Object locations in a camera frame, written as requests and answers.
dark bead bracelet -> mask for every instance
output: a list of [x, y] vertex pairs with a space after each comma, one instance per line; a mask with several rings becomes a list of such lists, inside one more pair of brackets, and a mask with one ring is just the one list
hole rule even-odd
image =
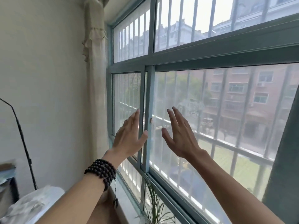
[[104, 159], [97, 159], [94, 161], [84, 172], [86, 173], [93, 173], [97, 175], [100, 179], [103, 179], [105, 184], [104, 192], [108, 190], [112, 181], [115, 181], [115, 199], [113, 200], [113, 204], [117, 207], [118, 206], [118, 199], [116, 198], [116, 169], [114, 166], [104, 160]]

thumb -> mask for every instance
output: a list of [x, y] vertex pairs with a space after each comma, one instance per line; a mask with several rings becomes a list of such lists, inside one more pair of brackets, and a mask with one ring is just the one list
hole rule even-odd
[[140, 147], [142, 147], [144, 145], [147, 138], [148, 138], [148, 132], [147, 132], [147, 130], [145, 130], [143, 132], [143, 134], [141, 135], [140, 139], [138, 140], [138, 144], [140, 145]]
[[166, 128], [162, 128], [162, 137], [166, 141], [166, 144], [168, 145], [168, 147], [172, 150], [175, 146], [175, 143], [174, 143], [173, 139], [170, 137], [169, 132], [167, 131]]

lawn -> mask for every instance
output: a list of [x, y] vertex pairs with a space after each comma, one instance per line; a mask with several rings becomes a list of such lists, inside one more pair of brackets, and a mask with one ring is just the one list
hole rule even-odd
[[[211, 143], [203, 140], [199, 140], [198, 143], [202, 149], [206, 150], [209, 154], [211, 154], [211, 150], [212, 150]], [[231, 162], [233, 159], [233, 154], [234, 153], [231, 150], [216, 146], [214, 160], [227, 173], [229, 173]], [[259, 168], [260, 165], [250, 161], [248, 158], [238, 156], [236, 162], [236, 168], [234, 172], [234, 179], [236, 179], [241, 185], [243, 185], [246, 189], [252, 192], [255, 186]], [[267, 167], [263, 176], [260, 192], [257, 196], [259, 200], [262, 200], [263, 198], [269, 180], [270, 172], [271, 172], [271, 168]]]

forearm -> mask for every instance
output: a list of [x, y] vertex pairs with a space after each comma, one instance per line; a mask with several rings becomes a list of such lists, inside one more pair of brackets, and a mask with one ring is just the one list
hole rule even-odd
[[[122, 162], [122, 157], [109, 150], [103, 157], [115, 168]], [[66, 192], [36, 224], [85, 224], [92, 214], [104, 191], [103, 179], [91, 173], [86, 174]]]
[[254, 195], [226, 173], [205, 150], [188, 159], [207, 183], [233, 224], [283, 223]]

white curtain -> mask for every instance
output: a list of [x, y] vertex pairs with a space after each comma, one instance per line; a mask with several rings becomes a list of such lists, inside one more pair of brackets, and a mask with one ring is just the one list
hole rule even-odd
[[91, 141], [90, 158], [93, 162], [109, 149], [107, 133], [106, 102], [106, 52], [107, 39], [104, 27], [102, 0], [85, 0], [85, 39], [83, 55], [86, 56], [86, 71], [90, 101]]

